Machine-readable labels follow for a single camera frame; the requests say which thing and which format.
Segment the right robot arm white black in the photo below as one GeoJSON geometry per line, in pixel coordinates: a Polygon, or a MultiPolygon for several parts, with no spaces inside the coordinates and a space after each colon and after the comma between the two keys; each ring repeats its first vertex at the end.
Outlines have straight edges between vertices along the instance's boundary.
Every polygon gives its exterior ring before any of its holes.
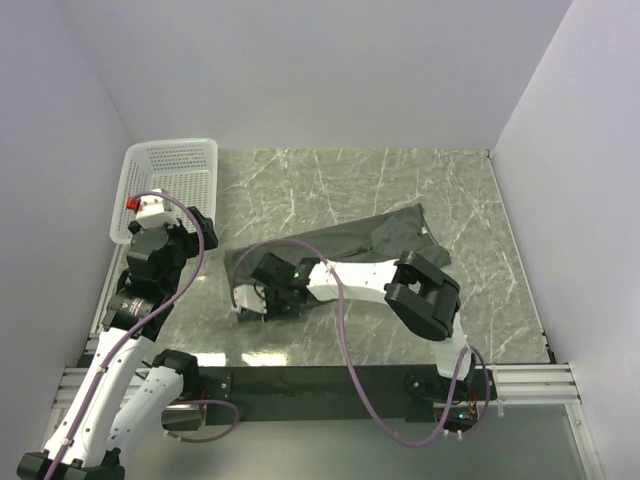
{"type": "Polygon", "coordinates": [[[247,281],[231,274],[234,310],[263,319],[297,315],[311,303],[339,299],[388,306],[414,335],[429,344],[436,374],[429,396],[440,390],[460,401],[474,386],[476,361],[460,320],[460,286],[416,252],[374,263],[307,257],[298,264],[273,253],[262,256],[247,281]]]}

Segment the white perforated plastic basket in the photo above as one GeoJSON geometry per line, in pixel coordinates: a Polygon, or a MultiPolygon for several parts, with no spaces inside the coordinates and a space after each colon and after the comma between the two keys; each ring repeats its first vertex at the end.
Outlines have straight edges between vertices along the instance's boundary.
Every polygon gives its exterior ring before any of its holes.
{"type": "Polygon", "coordinates": [[[128,225],[135,214],[127,199],[160,189],[210,219],[216,216],[218,145],[208,138],[157,140],[137,143],[125,153],[110,225],[110,239],[127,244],[128,225]]]}

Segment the dark grey t shirt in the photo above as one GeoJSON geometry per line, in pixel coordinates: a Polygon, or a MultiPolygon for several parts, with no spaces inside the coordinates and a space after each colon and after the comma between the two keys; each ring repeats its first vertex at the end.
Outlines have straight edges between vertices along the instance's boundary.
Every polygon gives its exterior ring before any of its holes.
{"type": "Polygon", "coordinates": [[[384,214],[303,232],[281,239],[254,243],[224,254],[231,291],[254,288],[252,272],[268,252],[297,264],[311,257],[312,246],[331,261],[374,263],[397,259],[404,251],[416,251],[439,268],[451,264],[451,255],[438,243],[424,218],[420,203],[384,214]]]}

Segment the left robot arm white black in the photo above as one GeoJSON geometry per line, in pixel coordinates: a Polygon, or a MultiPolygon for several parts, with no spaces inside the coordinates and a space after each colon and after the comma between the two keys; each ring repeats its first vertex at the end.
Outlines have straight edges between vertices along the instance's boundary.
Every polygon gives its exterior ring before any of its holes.
{"type": "Polygon", "coordinates": [[[69,410],[44,448],[23,455],[21,479],[122,479],[123,455],[141,430],[173,401],[193,399],[200,389],[194,356],[173,350],[159,355],[140,389],[124,398],[175,302],[187,290],[180,278],[189,259],[202,261],[217,247],[211,219],[195,206],[182,210],[192,231],[151,195],[128,199],[136,214],[116,291],[87,373],[69,410]]]}

